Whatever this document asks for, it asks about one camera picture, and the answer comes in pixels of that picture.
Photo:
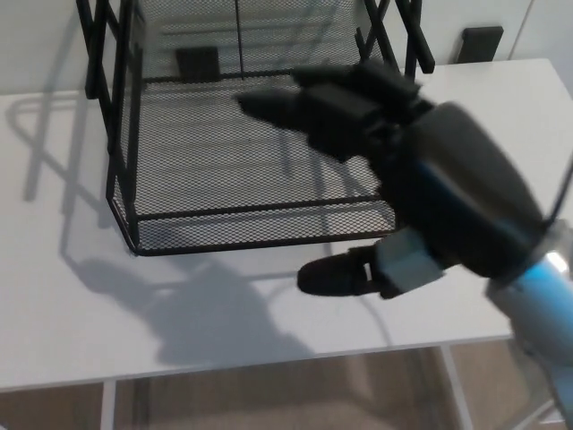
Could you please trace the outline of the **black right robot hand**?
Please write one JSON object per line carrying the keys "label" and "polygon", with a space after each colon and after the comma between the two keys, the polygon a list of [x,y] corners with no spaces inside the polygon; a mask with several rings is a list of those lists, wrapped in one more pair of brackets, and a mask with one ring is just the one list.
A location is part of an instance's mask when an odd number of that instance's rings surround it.
{"label": "black right robot hand", "polygon": [[400,227],[373,245],[303,266],[297,286],[318,297],[391,299],[461,265],[486,279],[522,268],[547,222],[522,176],[459,105],[371,59],[292,73],[296,90],[249,90],[242,111],[338,162],[366,160]]}

